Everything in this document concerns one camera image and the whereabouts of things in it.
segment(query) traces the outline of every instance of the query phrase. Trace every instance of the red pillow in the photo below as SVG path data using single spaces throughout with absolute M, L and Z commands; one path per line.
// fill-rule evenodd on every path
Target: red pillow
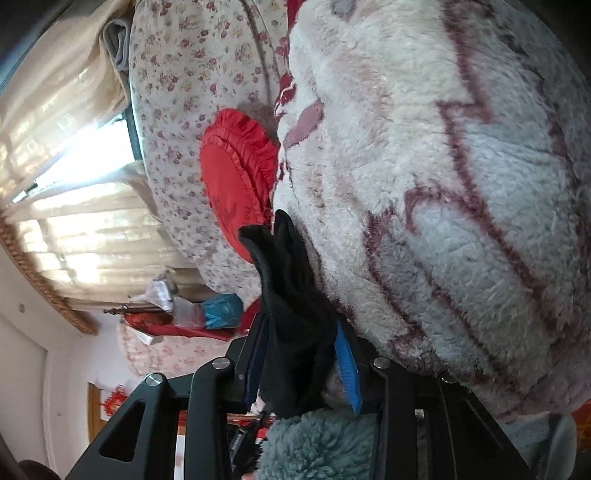
M 238 110 L 219 112 L 203 134 L 199 161 L 207 196 L 228 243 L 248 262 L 238 229 L 270 225 L 277 153 L 263 128 Z

